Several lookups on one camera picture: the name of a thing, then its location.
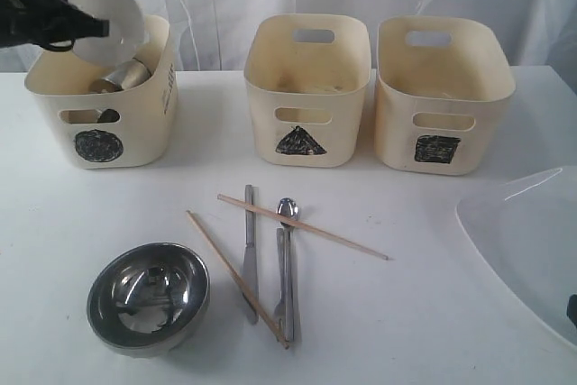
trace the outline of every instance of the black circle symbol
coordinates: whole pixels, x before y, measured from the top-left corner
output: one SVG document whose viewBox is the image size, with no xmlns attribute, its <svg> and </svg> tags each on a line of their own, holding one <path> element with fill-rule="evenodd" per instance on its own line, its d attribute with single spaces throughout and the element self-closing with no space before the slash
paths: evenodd
<svg viewBox="0 0 577 385">
<path fill-rule="evenodd" d="M 74 138 L 76 152 L 86 161 L 110 162 L 123 154 L 123 143 L 107 131 L 81 131 Z"/>
</svg>

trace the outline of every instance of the black triangle symbol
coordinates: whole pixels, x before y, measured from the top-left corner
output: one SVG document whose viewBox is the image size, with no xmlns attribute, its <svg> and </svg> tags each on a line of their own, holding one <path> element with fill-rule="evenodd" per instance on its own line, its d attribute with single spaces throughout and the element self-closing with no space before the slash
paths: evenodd
<svg viewBox="0 0 577 385">
<path fill-rule="evenodd" d="M 304 128 L 296 126 L 277 145 L 283 155 L 324 155 L 325 148 L 316 142 Z"/>
</svg>

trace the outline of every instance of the metal spoon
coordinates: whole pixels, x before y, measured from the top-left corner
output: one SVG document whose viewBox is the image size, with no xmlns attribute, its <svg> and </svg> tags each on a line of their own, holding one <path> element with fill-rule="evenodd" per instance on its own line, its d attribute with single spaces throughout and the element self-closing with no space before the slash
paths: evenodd
<svg viewBox="0 0 577 385">
<path fill-rule="evenodd" d="M 292 198 L 282 198 L 277 207 L 277 214 L 298 220 L 298 206 Z M 293 281 L 292 281 L 292 243 L 290 235 L 293 229 L 292 225 L 281 223 L 285 232 L 285 339 L 288 342 L 294 340 L 295 334 L 295 317 L 293 310 Z"/>
</svg>

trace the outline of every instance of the bin handle hole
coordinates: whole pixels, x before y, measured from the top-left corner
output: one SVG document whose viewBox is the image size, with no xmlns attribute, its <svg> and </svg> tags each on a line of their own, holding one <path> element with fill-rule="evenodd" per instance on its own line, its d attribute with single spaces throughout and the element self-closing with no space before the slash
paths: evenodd
<svg viewBox="0 0 577 385">
<path fill-rule="evenodd" d="M 416 113 L 413 115 L 413 124 L 434 130 L 470 131 L 475 126 L 475 118 L 468 115 Z"/>
<path fill-rule="evenodd" d="M 59 113 L 60 120 L 66 124 L 116 124 L 120 114 L 113 108 L 106 110 L 63 110 Z"/>
<path fill-rule="evenodd" d="M 309 44 L 330 44 L 334 41 L 334 32 L 329 29 L 295 29 L 292 39 Z"/>
<path fill-rule="evenodd" d="M 407 33 L 405 42 L 412 47 L 447 47 L 453 37 L 447 32 L 411 31 Z"/>
<path fill-rule="evenodd" d="M 279 107 L 274 111 L 274 117 L 293 124 L 328 124 L 333 120 L 331 112 L 318 108 Z"/>
</svg>

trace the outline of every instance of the metal fork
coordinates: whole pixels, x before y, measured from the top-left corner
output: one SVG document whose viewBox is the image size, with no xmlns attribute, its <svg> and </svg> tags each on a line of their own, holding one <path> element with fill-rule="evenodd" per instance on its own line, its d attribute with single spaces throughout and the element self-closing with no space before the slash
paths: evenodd
<svg viewBox="0 0 577 385">
<path fill-rule="evenodd" d="M 286 316 L 286 287 L 285 287 L 285 231 L 282 227 L 277 229 L 277 249 L 279 250 L 279 270 L 280 270 L 280 301 L 274 307 L 274 320 L 279 324 L 280 331 L 284 334 Z"/>
</svg>

